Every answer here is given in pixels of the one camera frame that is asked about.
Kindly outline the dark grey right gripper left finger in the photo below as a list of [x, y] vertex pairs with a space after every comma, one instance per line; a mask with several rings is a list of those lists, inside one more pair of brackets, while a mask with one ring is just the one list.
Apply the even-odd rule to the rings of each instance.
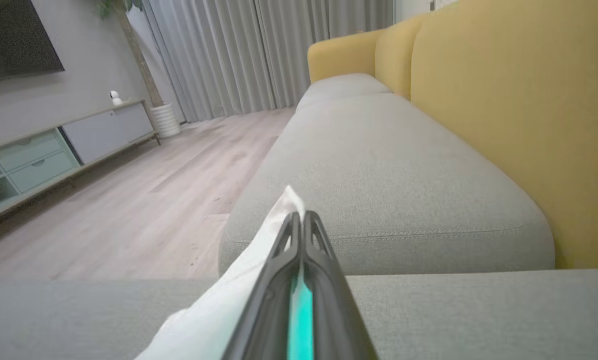
[[300, 269], [301, 244], [300, 214], [292, 212], [281, 224], [222, 359], [288, 357], [290, 302]]

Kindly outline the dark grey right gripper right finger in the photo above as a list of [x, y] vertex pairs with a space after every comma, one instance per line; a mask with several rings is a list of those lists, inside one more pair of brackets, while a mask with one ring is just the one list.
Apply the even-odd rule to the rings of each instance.
[[317, 212], [304, 218], [306, 284], [313, 295], [316, 360], [376, 360], [376, 349]]

